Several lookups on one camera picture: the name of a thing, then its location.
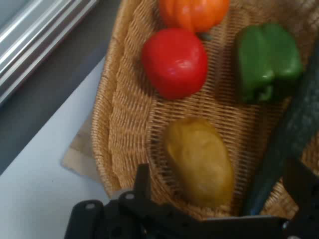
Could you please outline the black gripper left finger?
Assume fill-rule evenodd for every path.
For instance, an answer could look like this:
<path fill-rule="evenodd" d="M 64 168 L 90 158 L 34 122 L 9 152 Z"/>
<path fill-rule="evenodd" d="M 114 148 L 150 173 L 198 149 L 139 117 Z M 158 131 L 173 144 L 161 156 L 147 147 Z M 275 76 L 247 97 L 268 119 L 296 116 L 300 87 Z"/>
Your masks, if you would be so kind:
<path fill-rule="evenodd" d="M 76 204 L 66 239 L 194 239 L 198 221 L 175 207 L 151 200 L 148 164 L 138 166 L 134 187 L 107 204 L 87 200 Z"/>

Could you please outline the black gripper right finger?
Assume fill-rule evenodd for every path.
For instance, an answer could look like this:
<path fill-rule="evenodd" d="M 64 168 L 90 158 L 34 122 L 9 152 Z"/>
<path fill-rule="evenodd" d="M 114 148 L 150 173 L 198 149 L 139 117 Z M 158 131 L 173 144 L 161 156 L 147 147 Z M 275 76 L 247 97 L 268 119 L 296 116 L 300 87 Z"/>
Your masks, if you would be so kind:
<path fill-rule="evenodd" d="M 284 234 L 288 239 L 317 239 L 319 237 L 319 177 L 300 160 L 285 162 L 283 185 L 298 206 Z"/>

